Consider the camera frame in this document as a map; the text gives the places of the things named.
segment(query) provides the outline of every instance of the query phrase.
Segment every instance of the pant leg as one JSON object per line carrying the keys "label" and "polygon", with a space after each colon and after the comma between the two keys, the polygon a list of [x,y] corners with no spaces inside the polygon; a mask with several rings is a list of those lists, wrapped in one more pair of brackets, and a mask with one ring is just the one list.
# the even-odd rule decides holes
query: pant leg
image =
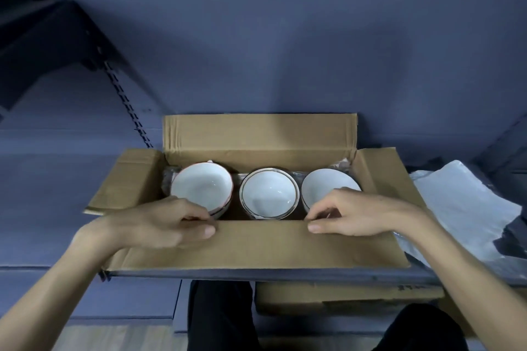
{"label": "pant leg", "polygon": [[374,351],[468,351],[459,325],[429,304],[410,304],[395,318]]}
{"label": "pant leg", "polygon": [[260,350],[247,281],[192,281],[188,351]]}

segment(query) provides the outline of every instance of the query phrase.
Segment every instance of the white bowl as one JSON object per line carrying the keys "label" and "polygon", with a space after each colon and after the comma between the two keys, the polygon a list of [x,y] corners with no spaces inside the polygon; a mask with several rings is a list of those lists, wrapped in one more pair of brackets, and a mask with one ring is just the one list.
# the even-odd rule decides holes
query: white bowl
{"label": "white bowl", "polygon": [[283,219],[298,206],[300,191],[286,172],[262,168],[251,172],[240,186],[240,201],[254,219]]}
{"label": "white bowl", "polygon": [[331,168],[317,169],[310,172],[302,182],[302,204],[306,212],[314,203],[322,200],[333,189],[349,187],[360,190],[351,176]]}
{"label": "white bowl", "polygon": [[175,177],[170,194],[207,208],[218,219],[229,208],[233,187],[231,175],[221,165],[199,162]]}

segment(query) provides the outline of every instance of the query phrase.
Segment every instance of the bowl rim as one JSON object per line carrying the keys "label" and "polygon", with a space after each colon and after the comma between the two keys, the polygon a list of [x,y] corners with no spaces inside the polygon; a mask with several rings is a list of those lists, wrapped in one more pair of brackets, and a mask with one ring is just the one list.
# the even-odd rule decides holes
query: bowl rim
{"label": "bowl rim", "polygon": [[229,180],[230,180],[230,185],[231,186],[230,186],[230,191],[229,191],[229,195],[227,196],[227,199],[219,207],[216,207],[216,208],[208,211],[209,215],[216,214],[216,213],[220,212],[221,209],[225,208],[225,206],[229,203],[230,199],[232,198],[232,192],[234,191],[234,181],[232,180],[232,175],[227,170],[227,168],[225,168],[224,166],[218,164],[217,162],[214,162],[212,160],[203,161],[203,162],[195,162],[194,164],[191,164],[188,167],[183,168],[181,171],[178,172],[178,174],[172,180],[172,183],[170,184],[170,193],[172,194],[172,186],[174,185],[174,182],[177,180],[178,176],[183,171],[185,171],[185,169],[192,168],[192,167],[194,167],[196,165],[201,165],[201,164],[212,164],[212,165],[216,165],[216,166],[220,167],[222,170],[224,170],[227,173],[227,176],[229,177]]}
{"label": "bowl rim", "polygon": [[[276,216],[273,216],[273,217],[266,217],[266,216],[263,216],[263,215],[258,215],[256,213],[254,213],[249,207],[247,207],[247,205],[245,204],[245,201],[243,200],[243,189],[244,189],[245,184],[247,183],[247,181],[251,177],[253,177],[254,175],[259,174],[259,173],[264,172],[264,171],[274,171],[274,172],[277,172],[279,174],[282,174],[287,179],[289,179],[289,181],[291,181],[293,183],[293,186],[295,188],[295,202],[293,203],[291,208],[289,208],[283,214],[276,215]],[[298,203],[300,202],[300,188],[298,187],[298,183],[295,181],[295,179],[291,175],[289,175],[286,171],[284,171],[284,170],[282,170],[280,168],[273,168],[273,167],[259,168],[259,169],[255,169],[254,171],[248,173],[247,176],[245,176],[245,178],[243,179],[243,181],[241,182],[241,185],[240,185],[239,197],[240,197],[240,204],[241,204],[242,208],[245,210],[245,212],[252,219],[258,219],[258,220],[281,220],[281,219],[284,219],[287,216],[291,215],[293,213],[293,211],[298,207]]]}
{"label": "bowl rim", "polygon": [[302,181],[302,185],[300,186],[300,198],[302,199],[302,202],[303,204],[308,208],[308,209],[311,209],[311,207],[313,207],[313,204],[315,204],[315,201],[313,204],[309,205],[307,204],[306,202],[306,199],[304,198],[304,191],[302,190],[303,187],[304,187],[304,183],[306,183],[306,179],[309,178],[309,175],[313,174],[314,172],[318,172],[318,171],[325,171],[325,170],[331,170],[331,171],[336,171],[336,172],[339,172],[341,174],[344,174],[346,175],[349,179],[351,179],[353,182],[355,182],[357,184],[357,186],[359,186],[360,188],[360,185],[359,183],[350,175],[350,174],[346,174],[346,172],[344,171],[341,171],[339,169],[335,169],[335,168],[319,168],[319,169],[315,169],[314,171],[311,171],[310,173],[308,173],[306,175],[306,177],[304,178],[304,180]]}

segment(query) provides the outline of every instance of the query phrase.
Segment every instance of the fingernail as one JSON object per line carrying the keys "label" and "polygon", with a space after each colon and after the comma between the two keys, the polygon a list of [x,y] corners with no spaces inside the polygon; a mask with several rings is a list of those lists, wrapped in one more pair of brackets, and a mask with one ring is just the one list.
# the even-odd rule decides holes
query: fingernail
{"label": "fingernail", "polygon": [[203,232],[204,236],[205,236],[205,239],[208,239],[209,237],[211,237],[214,233],[216,233],[216,228],[214,228],[214,226],[212,225],[207,225],[205,227],[205,231]]}
{"label": "fingernail", "polygon": [[316,223],[310,223],[310,224],[307,226],[307,229],[308,229],[311,233],[320,233],[320,225],[317,225]]}

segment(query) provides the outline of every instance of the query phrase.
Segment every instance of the wooden floor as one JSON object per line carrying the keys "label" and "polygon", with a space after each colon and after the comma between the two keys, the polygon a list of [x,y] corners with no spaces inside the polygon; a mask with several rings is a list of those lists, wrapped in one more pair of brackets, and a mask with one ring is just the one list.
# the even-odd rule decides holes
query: wooden floor
{"label": "wooden floor", "polygon": [[[380,337],[358,335],[262,338],[264,349],[370,351]],[[53,351],[185,351],[187,336],[171,326],[68,326]]]}

